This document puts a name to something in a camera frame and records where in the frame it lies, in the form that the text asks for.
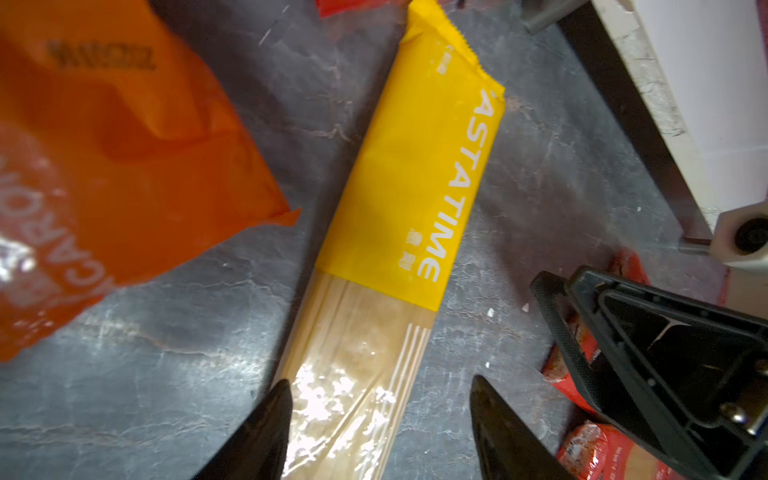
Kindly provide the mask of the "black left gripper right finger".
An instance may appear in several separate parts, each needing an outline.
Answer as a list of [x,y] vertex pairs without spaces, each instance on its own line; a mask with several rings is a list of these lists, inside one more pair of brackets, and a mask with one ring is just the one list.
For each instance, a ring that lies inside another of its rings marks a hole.
[[483,479],[573,479],[481,375],[472,380],[470,412]]

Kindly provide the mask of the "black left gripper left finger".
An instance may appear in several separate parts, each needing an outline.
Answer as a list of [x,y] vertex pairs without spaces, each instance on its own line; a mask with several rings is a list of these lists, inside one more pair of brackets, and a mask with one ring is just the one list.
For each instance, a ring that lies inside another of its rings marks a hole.
[[282,379],[193,479],[280,479],[292,411],[290,382]]

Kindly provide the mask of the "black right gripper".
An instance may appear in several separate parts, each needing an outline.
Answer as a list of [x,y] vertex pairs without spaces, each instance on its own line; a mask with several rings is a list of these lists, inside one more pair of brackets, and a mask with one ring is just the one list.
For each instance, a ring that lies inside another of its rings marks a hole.
[[[530,285],[577,390],[627,437],[688,479],[741,479],[767,448],[767,321],[581,267]],[[598,341],[586,355],[563,299]]]

